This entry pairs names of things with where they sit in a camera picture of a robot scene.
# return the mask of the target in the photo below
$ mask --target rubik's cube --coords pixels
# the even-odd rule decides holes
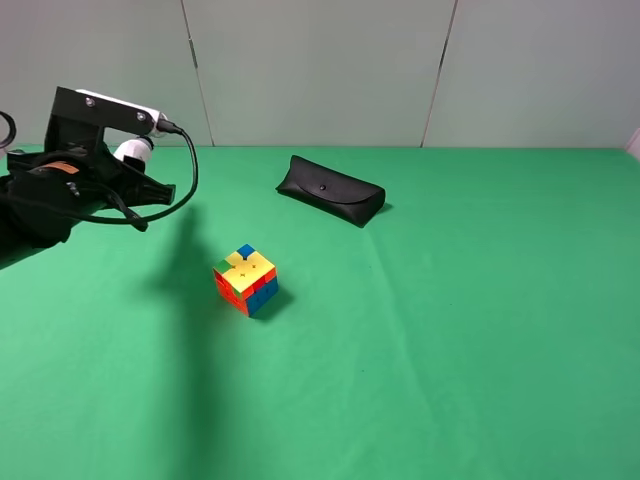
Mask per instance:
[[[245,315],[253,315],[278,291],[276,267],[245,245],[213,268],[220,295]]]

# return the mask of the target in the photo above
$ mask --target white wall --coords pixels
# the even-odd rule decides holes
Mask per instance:
[[[639,0],[460,0],[427,146],[623,147]]]
[[[185,0],[219,145],[419,146],[453,0]]]
[[[56,87],[86,88],[164,111],[210,145],[187,39],[179,0],[7,0],[0,109],[15,117],[17,142],[40,144]]]

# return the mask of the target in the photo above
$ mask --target orange label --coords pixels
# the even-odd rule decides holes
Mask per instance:
[[[63,172],[67,172],[71,175],[78,173],[80,171],[73,165],[69,165],[68,163],[64,163],[64,162],[48,163],[47,165],[43,165],[42,168],[57,168],[58,170],[62,170]]]

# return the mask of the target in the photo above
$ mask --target table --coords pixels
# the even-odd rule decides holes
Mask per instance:
[[[640,476],[631,156],[199,153],[147,233],[80,225],[0,271],[0,478]],[[278,195],[292,154],[389,205],[359,229]],[[186,149],[150,174],[184,192]],[[256,319],[211,274],[245,243],[282,288]]]

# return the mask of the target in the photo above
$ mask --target green tablecloth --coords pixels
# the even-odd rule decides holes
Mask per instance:
[[[292,153],[386,187],[358,229]],[[613,150],[200,149],[193,202],[0,271],[3,480],[640,478],[640,166]],[[188,184],[185,149],[150,173]],[[213,264],[250,243],[257,319]]]

